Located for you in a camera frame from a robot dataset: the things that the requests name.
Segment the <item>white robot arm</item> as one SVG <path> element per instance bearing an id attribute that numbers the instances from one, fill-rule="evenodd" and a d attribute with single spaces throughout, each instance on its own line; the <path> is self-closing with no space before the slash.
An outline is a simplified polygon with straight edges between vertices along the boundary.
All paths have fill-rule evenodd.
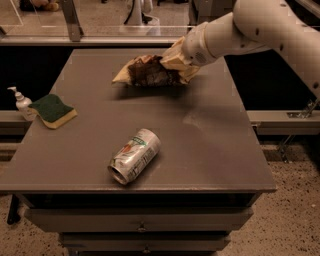
<path id="1" fill-rule="evenodd" d="M 302 22 L 285 0 L 236 0 L 233 11 L 194 27 L 166 50 L 160 63 L 184 83 L 226 55 L 274 50 L 320 98 L 320 32 Z"/>

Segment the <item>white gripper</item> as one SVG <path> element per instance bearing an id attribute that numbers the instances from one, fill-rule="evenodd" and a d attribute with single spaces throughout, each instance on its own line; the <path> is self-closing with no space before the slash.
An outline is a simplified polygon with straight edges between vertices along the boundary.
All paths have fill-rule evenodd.
<path id="1" fill-rule="evenodd" d="M 177 72 L 174 78 L 175 83 L 188 84 L 200 70 L 198 66 L 211 64 L 218 59 L 210 51 L 215 26 L 215 22 L 201 23 L 192 28 L 185 37 L 179 38 L 162 54 L 161 65 L 167 70 Z M 185 57 L 192 65 L 185 64 Z"/>

